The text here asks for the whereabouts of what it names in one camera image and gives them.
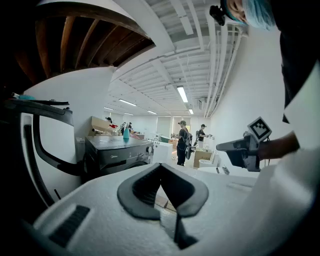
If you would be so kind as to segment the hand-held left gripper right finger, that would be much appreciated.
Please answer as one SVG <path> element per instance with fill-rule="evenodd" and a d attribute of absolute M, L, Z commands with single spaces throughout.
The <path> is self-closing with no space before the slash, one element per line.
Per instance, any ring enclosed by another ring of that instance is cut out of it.
<path fill-rule="evenodd" d="M 257 178 L 201 177 L 209 196 L 182 223 L 195 244 L 167 245 L 163 256 L 316 256 L 318 254 L 318 151 L 298 150 Z"/>

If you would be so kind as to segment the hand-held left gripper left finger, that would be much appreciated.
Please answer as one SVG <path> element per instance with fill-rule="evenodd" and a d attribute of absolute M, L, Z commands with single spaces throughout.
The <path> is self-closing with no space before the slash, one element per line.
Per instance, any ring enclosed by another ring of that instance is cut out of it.
<path fill-rule="evenodd" d="M 162 223 L 134 218 L 118 201 L 119 185 L 147 168 L 88 181 L 44 211 L 33 227 L 49 237 L 78 206 L 86 207 L 87 215 L 65 247 L 73 256 L 172 256 L 175 243 Z"/>

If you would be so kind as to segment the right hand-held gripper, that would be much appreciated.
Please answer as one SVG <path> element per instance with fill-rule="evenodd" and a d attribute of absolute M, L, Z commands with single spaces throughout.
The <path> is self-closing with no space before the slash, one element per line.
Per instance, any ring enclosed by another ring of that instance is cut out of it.
<path fill-rule="evenodd" d="M 259 116 L 247 125 L 242 139 L 219 143 L 216 150 L 226 152 L 233 166 L 247 169 L 249 172 L 260 172 L 261 158 L 258 151 L 262 142 L 270 141 L 271 134 L 272 130 Z"/>

